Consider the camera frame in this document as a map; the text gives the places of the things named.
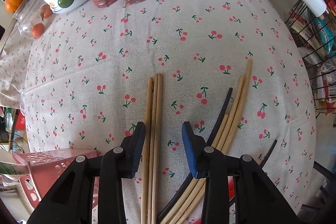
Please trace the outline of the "pink perforated utensil basket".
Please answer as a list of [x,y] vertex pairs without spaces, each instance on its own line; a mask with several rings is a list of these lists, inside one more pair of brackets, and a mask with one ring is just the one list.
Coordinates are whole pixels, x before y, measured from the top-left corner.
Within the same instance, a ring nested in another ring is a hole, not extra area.
[[50,187],[77,156],[84,155],[90,159],[97,157],[98,152],[94,149],[66,148],[36,153],[13,152],[12,155],[28,170],[28,174],[22,176],[19,182],[27,201],[35,209]]

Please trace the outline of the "clear jar with small oranges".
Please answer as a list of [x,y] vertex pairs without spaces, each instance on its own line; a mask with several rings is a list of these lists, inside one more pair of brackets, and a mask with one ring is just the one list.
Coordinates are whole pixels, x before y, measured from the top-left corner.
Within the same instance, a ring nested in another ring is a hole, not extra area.
[[55,16],[44,0],[23,0],[14,13],[18,31],[27,39],[40,38]]

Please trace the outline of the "cherry print tablecloth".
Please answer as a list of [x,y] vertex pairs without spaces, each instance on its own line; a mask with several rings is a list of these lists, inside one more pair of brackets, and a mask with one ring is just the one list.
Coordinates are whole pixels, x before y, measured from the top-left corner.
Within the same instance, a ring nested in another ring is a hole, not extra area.
[[248,61],[248,95],[229,154],[257,162],[298,212],[313,169],[309,77],[268,0],[91,2],[57,16],[41,38],[15,31],[1,54],[1,105],[24,108],[29,149],[105,153],[145,116],[147,79],[163,76],[157,209],[189,168],[181,126],[208,138]]

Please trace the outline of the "light bamboo chopstick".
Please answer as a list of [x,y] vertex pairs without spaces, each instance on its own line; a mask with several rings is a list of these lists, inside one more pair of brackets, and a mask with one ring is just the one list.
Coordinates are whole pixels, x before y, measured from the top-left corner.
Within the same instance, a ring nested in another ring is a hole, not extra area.
[[247,63],[247,69],[245,71],[245,76],[243,77],[243,83],[240,85],[240,88],[238,89],[239,96],[238,99],[235,99],[234,104],[232,105],[231,112],[233,113],[229,115],[228,122],[229,122],[229,130],[227,134],[227,138],[224,142],[223,147],[220,149],[220,151],[223,154],[226,154],[231,146],[231,143],[235,137],[236,134],[236,128],[238,125],[238,122],[240,120],[240,117],[242,115],[244,105],[246,102],[246,97],[248,93],[248,83],[249,83],[249,77],[251,76],[251,70],[252,70],[252,59],[248,60]]
[[[219,131],[211,147],[221,149],[229,130],[228,114],[224,115]],[[159,223],[183,223],[202,199],[206,187],[206,179],[192,179],[175,205]]]
[[[236,91],[236,96],[234,99],[234,103],[231,107],[229,115],[227,115],[226,119],[223,122],[223,125],[220,125],[219,128],[219,137],[215,137],[215,140],[211,147],[216,148],[217,150],[227,153],[229,147],[231,146],[232,138],[233,138],[233,126],[236,119],[237,114],[236,111],[239,110],[240,107],[240,97],[244,87],[245,76],[240,76],[238,89]],[[197,206],[201,198],[205,193],[206,187],[206,179],[194,179],[190,182],[189,186],[186,188],[181,198],[177,201],[176,205],[169,212],[173,214],[171,216],[171,220],[166,221],[165,223],[182,223],[184,219],[188,216],[188,213],[191,213],[193,209]]]

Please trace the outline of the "brown wooden chopstick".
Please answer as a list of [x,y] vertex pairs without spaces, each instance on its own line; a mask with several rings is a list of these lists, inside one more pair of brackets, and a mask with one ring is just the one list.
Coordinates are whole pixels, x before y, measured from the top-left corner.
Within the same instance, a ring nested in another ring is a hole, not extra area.
[[155,124],[157,114],[157,96],[158,96],[158,80],[159,75],[156,74],[152,79],[153,96],[151,100],[151,120],[149,131],[149,181],[148,181],[148,202],[147,202],[147,223],[154,223],[152,207],[153,207],[153,178],[154,178],[154,149],[155,149]]
[[153,79],[147,79],[147,93],[146,93],[146,109],[145,109],[145,141],[142,149],[142,196],[141,196],[141,224],[147,223],[147,206],[148,206],[148,190],[149,190],[149,147],[150,147],[150,123],[151,123],[151,91],[153,86]]
[[152,115],[155,118],[155,122],[152,122],[154,126],[154,146],[153,146],[153,180],[152,180],[152,194],[151,194],[151,223],[157,223],[157,185],[158,185],[158,165],[159,165],[159,145],[160,145],[160,133],[161,133],[161,114],[162,114],[162,91],[163,91],[163,75],[157,74],[155,77],[157,82],[156,86],[156,101],[155,101],[155,114]]

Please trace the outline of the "red plastic spoon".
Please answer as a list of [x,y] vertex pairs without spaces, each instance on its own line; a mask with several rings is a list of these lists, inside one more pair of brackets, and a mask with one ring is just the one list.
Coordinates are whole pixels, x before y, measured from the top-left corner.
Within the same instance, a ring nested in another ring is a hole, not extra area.
[[[228,194],[229,194],[229,200],[232,200],[235,196],[234,180],[232,176],[228,177]],[[230,205],[229,210],[230,210],[229,217],[233,217],[235,214],[235,209],[232,207],[232,205]],[[201,219],[194,221],[194,224],[201,224]]]

